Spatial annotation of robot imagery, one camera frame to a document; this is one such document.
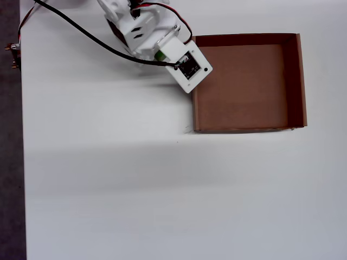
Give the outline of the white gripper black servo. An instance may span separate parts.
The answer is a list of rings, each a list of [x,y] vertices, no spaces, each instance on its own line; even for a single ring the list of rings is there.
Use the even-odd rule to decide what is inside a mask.
[[[105,18],[126,51],[141,60],[154,60],[158,43],[178,27],[176,15],[159,5],[131,12],[131,3],[105,3]]]

